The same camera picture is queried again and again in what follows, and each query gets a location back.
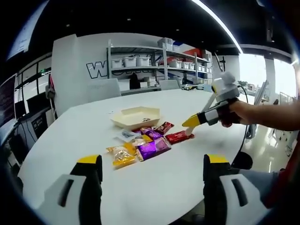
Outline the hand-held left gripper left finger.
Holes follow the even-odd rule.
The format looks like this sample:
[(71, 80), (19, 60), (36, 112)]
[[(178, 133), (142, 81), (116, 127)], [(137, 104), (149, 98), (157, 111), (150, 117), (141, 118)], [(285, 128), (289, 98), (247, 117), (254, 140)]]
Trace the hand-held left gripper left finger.
[(47, 225), (100, 225), (102, 157), (79, 159), (46, 191), (38, 213)]

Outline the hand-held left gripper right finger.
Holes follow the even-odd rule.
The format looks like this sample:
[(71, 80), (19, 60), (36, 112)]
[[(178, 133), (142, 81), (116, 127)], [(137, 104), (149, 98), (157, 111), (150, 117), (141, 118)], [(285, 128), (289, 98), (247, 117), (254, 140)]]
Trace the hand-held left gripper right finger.
[(267, 215), (261, 173), (231, 167), (215, 154), (203, 158), (205, 222), (209, 225), (257, 225)]

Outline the person's right hand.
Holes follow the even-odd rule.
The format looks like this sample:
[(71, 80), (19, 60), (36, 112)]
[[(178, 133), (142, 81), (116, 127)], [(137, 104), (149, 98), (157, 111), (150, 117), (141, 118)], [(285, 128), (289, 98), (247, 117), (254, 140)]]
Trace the person's right hand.
[(239, 100), (230, 101), (221, 111), (220, 119), (223, 127), (229, 128), (233, 124), (247, 125), (248, 122), (242, 117), (243, 103)]

